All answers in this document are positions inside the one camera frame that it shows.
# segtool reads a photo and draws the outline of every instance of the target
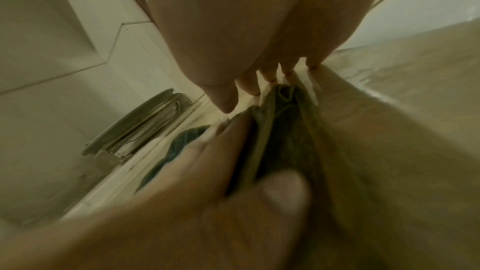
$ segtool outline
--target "garment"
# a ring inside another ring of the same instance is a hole
[[[284,169],[300,171],[311,186],[308,223],[288,268],[388,269],[390,213],[385,212],[374,181],[356,171],[307,93],[297,86],[278,85],[262,107],[253,106],[247,111],[255,123],[228,192],[241,190]],[[140,187],[206,128],[181,133]]]

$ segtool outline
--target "white wall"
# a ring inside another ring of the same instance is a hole
[[[384,0],[341,49],[391,41],[480,17],[480,0]]]

